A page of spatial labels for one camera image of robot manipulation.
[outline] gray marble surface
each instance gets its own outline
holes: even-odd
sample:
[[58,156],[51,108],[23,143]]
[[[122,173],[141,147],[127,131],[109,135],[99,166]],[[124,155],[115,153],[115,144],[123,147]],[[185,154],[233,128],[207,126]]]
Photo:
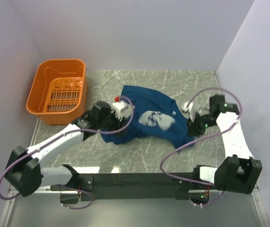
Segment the gray marble surface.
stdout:
[[[116,70],[88,71],[88,93],[86,108],[91,109],[98,100],[113,102],[120,95],[123,85],[136,85],[156,89],[175,99],[177,105],[189,101],[194,94],[207,87],[218,87],[213,71],[165,71],[165,70]],[[208,107],[208,99],[216,91],[207,91],[194,101]],[[48,126],[40,121],[35,144],[44,141],[65,126]],[[208,128],[207,135],[218,131]],[[83,143],[62,152],[49,167],[70,164],[84,167],[84,172],[99,173],[150,173],[160,172],[159,165],[166,154],[174,150],[173,145],[155,137],[134,139],[124,145],[105,143],[100,135],[88,138]],[[170,172],[192,172],[197,164],[219,166],[225,158],[221,137],[195,144],[173,155],[164,164]]]

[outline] blue t-shirt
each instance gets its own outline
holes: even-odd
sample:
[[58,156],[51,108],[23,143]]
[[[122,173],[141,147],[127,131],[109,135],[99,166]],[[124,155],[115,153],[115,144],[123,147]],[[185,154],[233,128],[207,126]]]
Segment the blue t-shirt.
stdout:
[[125,134],[102,134],[105,142],[121,144],[135,137],[156,136],[168,139],[179,148],[194,140],[187,136],[187,119],[174,99],[153,89],[129,85],[124,85],[121,95],[131,99],[135,106],[133,120]]

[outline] orange plastic laundry basket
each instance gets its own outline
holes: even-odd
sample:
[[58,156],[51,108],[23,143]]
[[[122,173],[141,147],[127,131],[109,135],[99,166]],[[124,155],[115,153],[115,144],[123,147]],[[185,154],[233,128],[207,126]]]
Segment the orange plastic laundry basket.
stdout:
[[27,110],[46,124],[69,124],[85,112],[87,87],[83,61],[45,61],[38,67]]

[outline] purple cable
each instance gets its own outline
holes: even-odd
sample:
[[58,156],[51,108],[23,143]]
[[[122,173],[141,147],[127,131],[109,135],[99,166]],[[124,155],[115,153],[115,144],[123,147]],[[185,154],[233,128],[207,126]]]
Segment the purple cable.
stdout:
[[[123,130],[125,130],[131,123],[132,119],[133,119],[133,116],[134,116],[134,106],[133,106],[133,103],[132,101],[126,97],[126,96],[121,96],[120,98],[122,99],[126,99],[128,101],[128,103],[131,105],[131,108],[132,108],[132,114],[131,114],[131,117],[128,121],[128,123],[122,127],[121,129],[118,129],[118,130],[114,130],[114,131],[98,131],[98,130],[93,130],[93,129],[77,129],[77,130],[71,130],[71,131],[67,131],[66,133],[63,133],[61,135],[59,135],[58,137],[54,138],[53,140],[49,141],[48,143],[42,145],[39,149],[36,149],[26,155],[24,155],[23,157],[19,158],[18,160],[16,160],[15,162],[13,162],[11,165],[8,166],[8,168],[5,169],[5,171],[2,173],[2,175],[0,176],[0,185],[1,185],[1,182],[3,180],[3,178],[5,177],[5,175],[10,171],[11,168],[13,168],[16,164],[18,164],[19,162],[21,162],[22,160],[26,159],[27,157],[29,156],[32,156],[33,154],[37,153],[38,151],[48,147],[49,145],[51,145],[52,143],[56,142],[57,140],[59,140],[60,138],[70,134],[70,133],[74,133],[74,132],[79,132],[79,131],[87,131],[87,132],[93,132],[93,133],[100,133],[100,134],[115,134],[115,133],[118,133],[118,132],[121,132]],[[71,189],[71,188],[68,188],[68,187],[65,187],[66,189],[70,189],[70,190],[74,190],[74,191],[78,191],[78,192],[82,192],[82,193],[85,193],[87,195],[89,195],[91,197],[91,202],[89,204],[87,204],[86,206],[84,207],[80,207],[80,208],[72,208],[72,210],[79,210],[79,209],[83,209],[83,208],[86,208],[88,207],[89,205],[91,205],[93,203],[93,196],[91,195],[91,193],[89,192],[85,192],[85,191],[82,191],[82,190],[77,190],[77,189]],[[0,198],[3,199],[3,200],[12,200],[14,198],[16,198],[17,196],[19,196],[20,193],[17,193],[15,194],[14,196],[11,196],[11,197],[4,197],[1,192],[0,192]]]
[[[208,90],[221,90],[221,91],[224,91],[224,92],[228,93],[229,95],[231,95],[231,96],[236,100],[236,102],[237,102],[237,104],[238,104],[238,107],[239,107],[239,115],[238,115],[238,117],[236,118],[236,120],[239,120],[239,119],[240,119],[240,117],[241,117],[241,115],[242,115],[242,113],[243,113],[243,106],[241,105],[239,99],[238,99],[232,92],[230,92],[230,91],[228,91],[228,90],[226,90],[226,89],[223,89],[223,88],[209,87],[209,88],[205,88],[205,89],[199,91],[196,95],[194,95],[194,96],[190,99],[190,101],[189,101],[187,107],[190,105],[191,102],[193,102],[193,100],[194,100],[198,95],[200,95],[201,93],[203,93],[203,92],[205,92],[205,91],[208,91]],[[169,153],[166,157],[164,157],[164,159],[163,159],[163,160],[161,161],[161,163],[160,163],[160,170],[161,170],[164,174],[166,174],[167,176],[170,176],[170,177],[173,177],[173,178],[182,180],[182,181],[189,181],[189,182],[193,182],[193,183],[199,183],[199,184],[204,184],[204,185],[211,185],[211,186],[214,186],[212,183],[207,183],[207,182],[203,182],[203,181],[196,181],[196,180],[192,180],[192,179],[188,179],[188,178],[176,176],[176,175],[173,175],[173,174],[169,174],[169,173],[167,173],[167,172],[163,169],[163,163],[164,163],[169,157],[171,157],[173,154],[177,153],[178,151],[180,151],[180,150],[182,150],[182,149],[184,149],[184,148],[186,148],[186,147],[188,147],[188,146],[190,146],[190,145],[192,145],[192,144],[194,144],[194,143],[197,143],[197,142],[200,142],[200,141],[203,141],[203,140],[208,140],[208,139],[210,139],[210,138],[214,138],[214,137],[220,136],[220,135],[222,135],[222,134],[224,134],[224,133],[230,131],[236,124],[237,124],[237,122],[234,122],[228,129],[226,129],[226,130],[224,130],[224,131],[222,131],[222,132],[218,132],[218,133],[215,133],[215,134],[210,135],[210,136],[206,136],[206,137],[202,137],[202,138],[200,138],[200,139],[196,139],[196,140],[194,140],[194,141],[191,141],[191,142],[189,142],[189,143],[187,143],[187,144],[185,144],[185,145],[182,145],[181,147],[177,148],[177,149],[174,150],[173,152]],[[204,206],[210,205],[210,204],[214,203],[215,201],[217,201],[217,200],[222,196],[223,193],[224,193],[224,192],[222,192],[215,200],[213,200],[212,202],[210,202],[210,203],[208,203],[208,204],[205,204]]]

